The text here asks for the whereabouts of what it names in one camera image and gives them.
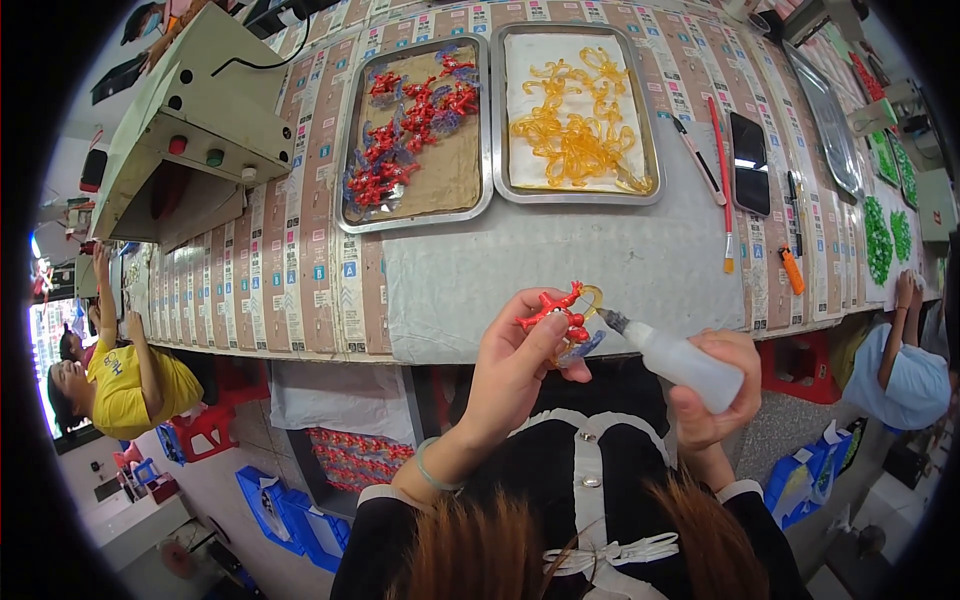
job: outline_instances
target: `tray of red toys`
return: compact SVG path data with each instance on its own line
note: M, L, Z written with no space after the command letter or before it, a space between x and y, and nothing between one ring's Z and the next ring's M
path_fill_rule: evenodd
M348 233L476 217L493 196L487 41L462 34L373 56L351 85L334 187Z

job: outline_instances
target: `workbench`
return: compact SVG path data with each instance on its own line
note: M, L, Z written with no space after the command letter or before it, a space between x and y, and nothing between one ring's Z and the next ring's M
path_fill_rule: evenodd
M277 113L296 128L293 172L255 188L242 218L169 254L155 249L128 257L126 265L139 263L139 279L147 279L146 294L129 295L129 307L142 312L148 338L159 346L406 364L473 362L480 335L513 292L568 288L571 279L603 289L608 307L683 335L730 327L761 340L879 308L865 301L862 204L844 202L845 192L829 175L785 55L719 5L527 0L430 8L427 2L344 0L314 15L307 44L278 91ZM341 177L335 165L349 127L344 91L357 66L427 39L462 32L489 39L497 26L523 20L607 23L635 43L647 81L643 93L660 117L654 127L666 166L663 199L638 208L556 207L510 204L494 195L484 214L463 223L341 231L331 190ZM290 56L305 35L301 23L264 41ZM802 51L840 90L844 110L867 104L825 35ZM669 120L671 113L688 116L700 147L715 149L706 100L714 94L778 140L768 143L771 217L735 211L739 260L732 275L723 273L723 211ZM856 143L869 161L863 138ZM787 168L802 173L804 182L798 210L806 289L800 296L777 254L781 244L794 245L789 206L781 200L785 183L776 176ZM865 176L868 195L887 185L869 166ZM930 282L924 297L939 298L930 266L935 259L924 255L919 224L912 235ZM617 337L594 354L629 351Z

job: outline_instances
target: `glue bottle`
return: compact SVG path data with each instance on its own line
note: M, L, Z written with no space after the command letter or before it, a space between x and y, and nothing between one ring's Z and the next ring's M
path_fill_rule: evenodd
M696 392L712 414L727 410L740 391L743 371L713 358L686 339L630 321L613 310L598 308L597 314L643 354L647 369Z

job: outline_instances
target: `metal tray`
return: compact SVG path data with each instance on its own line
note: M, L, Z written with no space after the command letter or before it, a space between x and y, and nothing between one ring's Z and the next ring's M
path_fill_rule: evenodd
M614 192L574 192L570 190L535 190L513 187L510 183L510 118L507 115L507 52L504 41L507 36L519 34L578 34L582 36L614 36L630 71L630 86L634 92L636 116L640 124L637 135L643 145L646 171L635 176L649 175L654 180L654 190L647 196L617 194ZM510 202L518 204L628 204L647 206L655 203L666 189L663 165L657 156L657 133L650 126L654 107L643 93L646 80L636 60L636 47L620 30L598 23L511 23L498 27L493 32L492 48L492 114L495 120L493 138L493 184L496 191Z
M480 197L477 204L467 210L457 212L447 212L438 214L429 214L413 217L402 217L399 219L388 219L383 221L371 221L359 225L353 225L347 221L344 216L344 209L347 203L344 202L343 178L338 176L334 184L333 198L339 203L336 209L337 225L347 233L367 233L369 231L383 231L386 229L413 228L423 225L433 225L437 223L452 223L455 221L467 221L476 217L487 209L490 200L493 197L493 175L491 165L491 142L490 142L490 50L487 41L482 36L474 34L460 34L457 36L442 37L431 41L424 41L416 44L404 46L393 52L385 52L364 60L353 74L351 84L352 95L349 99L347 114L350 115L349 126L344 130L344 143L341 144L342 150L337 159L340 166L338 173L343 174L347 170L347 159L353 156L353 149L356 147L356 140L360 133L363 123L360 123L360 109L364 102L364 89L366 88L366 77L364 73L367 69L376 67L378 64L393 62L395 60L409 59L424 54L432 54L450 46L473 46L476 54L477 71L480 78L480 99L478 102L479 132L477 145L478 163L480 165Z
M837 185L863 202L866 196L863 175L856 158L853 134L847 124L847 114L840 107L836 91L829 80L799 50L784 42L783 51L790 59L797 79L800 80L800 87L810 104L833 178Z

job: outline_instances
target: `black dress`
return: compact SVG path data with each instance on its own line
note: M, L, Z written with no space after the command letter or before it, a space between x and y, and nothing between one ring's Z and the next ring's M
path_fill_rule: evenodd
M567 408L585 417L610 412L647 421L653 436L621 422L595 441L602 454L602 513L607 539L623 545L677 531L659 502L644 488L645 481L664 484L671 470L664 464L662 443L658 446L653 439L669 429L659 381L638 358L592 362L590 369L593 379L588 384L570 383L550 373L531 415ZM575 505L575 484L571 485L577 476L573 473L571 477L577 435L576 425L556 419L516 433L470 476L462 493L481 505L497 487L510 496L526 497L538 522L543 523L544 548L564 548L578 533L576 515L581 510ZM760 494L738 493L724 506L743 526L766 567L771 597L809 598L790 546ZM375 497L360 504L330 597L382 598L403 564L416 516L417 509L392 497ZM678 540L678 545L681 551L672 556L615 569L648 582L671 600L692 598L683 540ZM586 586L582 573L555 577L546 597L579 598Z

